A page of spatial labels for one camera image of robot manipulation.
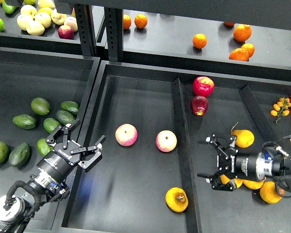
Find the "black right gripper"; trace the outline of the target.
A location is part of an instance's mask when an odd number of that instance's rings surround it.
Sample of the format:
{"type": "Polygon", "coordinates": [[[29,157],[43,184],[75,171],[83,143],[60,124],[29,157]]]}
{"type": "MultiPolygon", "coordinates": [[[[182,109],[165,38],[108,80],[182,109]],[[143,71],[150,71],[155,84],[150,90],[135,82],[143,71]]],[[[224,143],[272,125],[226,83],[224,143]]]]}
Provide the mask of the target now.
{"type": "Polygon", "coordinates": [[[257,168],[262,152],[258,150],[236,149],[237,136],[233,134],[211,134],[198,140],[199,144],[210,145],[216,151],[218,171],[213,175],[197,173],[198,177],[206,179],[213,190],[234,191],[237,189],[234,181],[223,184],[221,176],[250,181],[262,181],[261,168],[257,168]]]}

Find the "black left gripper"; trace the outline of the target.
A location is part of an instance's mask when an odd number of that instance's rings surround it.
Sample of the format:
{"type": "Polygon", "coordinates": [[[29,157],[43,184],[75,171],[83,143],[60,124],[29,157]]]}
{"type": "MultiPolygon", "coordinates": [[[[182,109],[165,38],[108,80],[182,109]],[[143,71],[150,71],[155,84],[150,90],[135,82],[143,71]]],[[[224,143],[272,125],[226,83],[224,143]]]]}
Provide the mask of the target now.
{"type": "Polygon", "coordinates": [[[65,126],[57,126],[45,139],[54,149],[36,166],[56,182],[62,182],[76,165],[89,172],[102,159],[102,144],[106,136],[102,135],[93,146],[81,147],[80,144],[70,140],[71,132],[79,125],[80,120],[77,118],[65,126]],[[58,138],[61,138],[62,142],[57,144],[58,138]]]}

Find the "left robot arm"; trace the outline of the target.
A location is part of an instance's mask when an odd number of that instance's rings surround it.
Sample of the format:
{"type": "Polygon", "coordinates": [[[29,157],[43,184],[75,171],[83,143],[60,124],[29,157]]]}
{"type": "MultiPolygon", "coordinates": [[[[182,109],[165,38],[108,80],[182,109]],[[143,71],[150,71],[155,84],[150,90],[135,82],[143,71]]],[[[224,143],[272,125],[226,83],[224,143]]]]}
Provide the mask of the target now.
{"type": "Polygon", "coordinates": [[[83,147],[70,138],[80,124],[57,126],[45,139],[52,150],[37,164],[38,175],[28,182],[16,181],[6,195],[0,197],[0,233],[22,233],[35,213],[46,203],[69,196],[65,180],[74,168],[90,171],[102,159],[102,135],[92,146],[83,147]]]}

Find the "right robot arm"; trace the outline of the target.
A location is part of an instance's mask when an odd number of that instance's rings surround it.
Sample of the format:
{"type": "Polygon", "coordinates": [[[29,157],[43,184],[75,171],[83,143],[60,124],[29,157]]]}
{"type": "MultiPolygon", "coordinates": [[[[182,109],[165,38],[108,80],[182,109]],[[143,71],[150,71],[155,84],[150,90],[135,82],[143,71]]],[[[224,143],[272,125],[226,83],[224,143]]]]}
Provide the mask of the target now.
{"type": "Polygon", "coordinates": [[[291,155],[274,141],[265,142],[261,150],[243,150],[236,147],[237,137],[224,138],[215,134],[206,138],[217,153],[217,171],[214,174],[199,173],[213,190],[233,191],[237,188],[234,179],[261,182],[269,178],[275,190],[288,192],[291,197],[291,155]]]}

